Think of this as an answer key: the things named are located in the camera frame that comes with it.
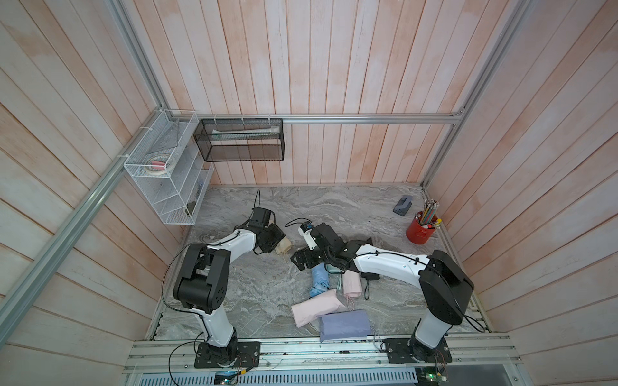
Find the grey stapler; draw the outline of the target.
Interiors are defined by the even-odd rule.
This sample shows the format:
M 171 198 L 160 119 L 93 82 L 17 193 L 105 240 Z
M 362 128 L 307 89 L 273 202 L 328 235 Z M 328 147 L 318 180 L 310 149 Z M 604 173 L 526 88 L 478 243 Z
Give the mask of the grey stapler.
M 413 196 L 402 196 L 402 198 L 394 206 L 393 212 L 399 216 L 405 216 L 410 211 L 413 201 Z

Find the blue umbrella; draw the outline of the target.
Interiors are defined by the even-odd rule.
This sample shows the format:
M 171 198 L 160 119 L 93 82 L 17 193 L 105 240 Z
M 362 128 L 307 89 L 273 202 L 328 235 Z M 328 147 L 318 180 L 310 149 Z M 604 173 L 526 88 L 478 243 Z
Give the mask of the blue umbrella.
M 312 268 L 312 287 L 309 294 L 313 298 L 328 290 L 330 290 L 329 273 L 325 263 L 320 263 Z

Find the large pink umbrella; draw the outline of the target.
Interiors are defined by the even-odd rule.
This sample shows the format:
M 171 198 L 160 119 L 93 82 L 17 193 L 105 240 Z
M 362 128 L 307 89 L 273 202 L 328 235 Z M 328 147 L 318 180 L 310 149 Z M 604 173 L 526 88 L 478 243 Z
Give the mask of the large pink umbrella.
M 305 326 L 323 315 L 344 310 L 345 305 L 339 300 L 335 289 L 330 289 L 291 307 L 297 327 Z

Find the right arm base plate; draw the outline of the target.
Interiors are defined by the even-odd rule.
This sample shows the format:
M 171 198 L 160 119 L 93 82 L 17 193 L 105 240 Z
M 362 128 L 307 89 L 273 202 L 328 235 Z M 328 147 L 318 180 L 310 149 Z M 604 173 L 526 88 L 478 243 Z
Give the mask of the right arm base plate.
M 452 354 L 444 338 L 436 348 L 425 347 L 415 337 L 384 339 L 382 343 L 390 364 L 452 362 Z

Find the black mesh basket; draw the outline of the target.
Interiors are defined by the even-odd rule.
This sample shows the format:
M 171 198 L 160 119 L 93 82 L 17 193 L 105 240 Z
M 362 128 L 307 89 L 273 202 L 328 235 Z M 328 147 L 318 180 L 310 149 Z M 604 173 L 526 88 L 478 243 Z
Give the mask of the black mesh basket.
M 205 162 L 282 162 L 283 121 L 274 118 L 203 118 L 193 138 Z

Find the lavender umbrella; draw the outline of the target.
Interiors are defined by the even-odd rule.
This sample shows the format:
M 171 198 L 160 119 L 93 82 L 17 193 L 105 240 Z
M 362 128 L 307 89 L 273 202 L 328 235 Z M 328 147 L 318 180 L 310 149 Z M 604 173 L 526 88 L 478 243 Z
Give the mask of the lavender umbrella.
M 320 317 L 320 341 L 363 338 L 372 334 L 365 310 L 341 312 Z

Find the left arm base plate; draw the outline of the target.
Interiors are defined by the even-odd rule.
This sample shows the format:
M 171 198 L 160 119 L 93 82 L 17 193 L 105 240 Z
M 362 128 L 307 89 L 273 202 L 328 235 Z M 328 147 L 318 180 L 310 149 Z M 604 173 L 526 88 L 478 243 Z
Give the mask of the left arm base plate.
M 215 347 L 206 342 L 197 349 L 194 367 L 198 369 L 255 368 L 259 365 L 261 343 L 231 341 L 227 347 Z

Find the red pencil cup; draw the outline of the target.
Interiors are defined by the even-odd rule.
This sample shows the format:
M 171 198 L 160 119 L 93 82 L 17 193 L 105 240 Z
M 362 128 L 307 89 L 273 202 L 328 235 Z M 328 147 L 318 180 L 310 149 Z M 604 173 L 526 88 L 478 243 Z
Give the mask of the red pencil cup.
M 442 220 L 437 216 L 439 203 L 434 199 L 426 200 L 423 210 L 415 215 L 407 228 L 407 239 L 413 244 L 426 244 L 436 229 L 442 226 Z

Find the black umbrella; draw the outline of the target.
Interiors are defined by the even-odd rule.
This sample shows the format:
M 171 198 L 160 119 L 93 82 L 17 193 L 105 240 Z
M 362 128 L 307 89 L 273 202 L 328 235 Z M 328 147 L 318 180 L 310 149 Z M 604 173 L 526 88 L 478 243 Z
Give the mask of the black umbrella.
M 363 296 L 365 300 L 370 299 L 370 283 L 372 281 L 379 281 L 381 276 L 378 273 L 361 273 L 361 278 L 365 281 L 365 287 L 363 290 Z

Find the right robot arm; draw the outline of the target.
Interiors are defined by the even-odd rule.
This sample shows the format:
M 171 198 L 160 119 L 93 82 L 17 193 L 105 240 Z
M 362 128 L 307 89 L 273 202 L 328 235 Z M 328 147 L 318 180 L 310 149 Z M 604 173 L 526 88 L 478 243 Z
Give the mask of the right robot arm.
M 411 337 L 413 348 L 435 350 L 453 326 L 463 323 L 474 284 L 446 252 L 404 254 L 380 249 L 370 239 L 344 241 L 329 225 L 310 221 L 299 224 L 299 235 L 307 244 L 291 258 L 299 270 L 324 263 L 342 273 L 377 274 L 421 289 L 427 311 Z

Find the small pink umbrella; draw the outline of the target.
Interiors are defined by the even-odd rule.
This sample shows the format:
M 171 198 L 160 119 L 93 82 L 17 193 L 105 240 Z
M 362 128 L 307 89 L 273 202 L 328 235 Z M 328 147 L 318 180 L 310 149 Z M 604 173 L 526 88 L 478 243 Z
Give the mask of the small pink umbrella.
M 342 275 L 343 293 L 346 298 L 356 299 L 363 293 L 361 276 L 352 270 L 346 271 Z

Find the tape roll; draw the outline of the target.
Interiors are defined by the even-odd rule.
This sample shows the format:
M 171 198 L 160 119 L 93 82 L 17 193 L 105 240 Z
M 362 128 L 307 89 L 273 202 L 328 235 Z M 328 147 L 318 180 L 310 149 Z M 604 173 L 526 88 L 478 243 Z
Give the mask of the tape roll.
M 144 171 L 147 175 L 161 176 L 173 171 L 175 162 L 170 154 L 157 154 L 148 159 L 144 164 Z

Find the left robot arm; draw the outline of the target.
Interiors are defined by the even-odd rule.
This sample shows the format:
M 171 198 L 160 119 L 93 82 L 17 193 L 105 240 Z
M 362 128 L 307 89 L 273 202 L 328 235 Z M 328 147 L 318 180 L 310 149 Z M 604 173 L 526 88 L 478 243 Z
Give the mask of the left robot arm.
M 230 362 L 238 353 L 238 334 L 223 307 L 231 263 L 247 253 L 271 253 L 288 242 L 276 225 L 274 212 L 254 207 L 249 219 L 236 226 L 230 235 L 188 246 L 172 296 L 183 311 L 195 315 L 201 324 L 201 354 Z

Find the beige umbrella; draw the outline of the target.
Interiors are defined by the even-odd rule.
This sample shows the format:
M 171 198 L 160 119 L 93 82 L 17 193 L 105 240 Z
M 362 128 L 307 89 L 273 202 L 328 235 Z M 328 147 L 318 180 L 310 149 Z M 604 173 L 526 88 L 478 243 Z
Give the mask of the beige umbrella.
M 284 237 L 275 247 L 275 252 L 280 256 L 286 256 L 292 249 L 292 243 L 287 238 Z

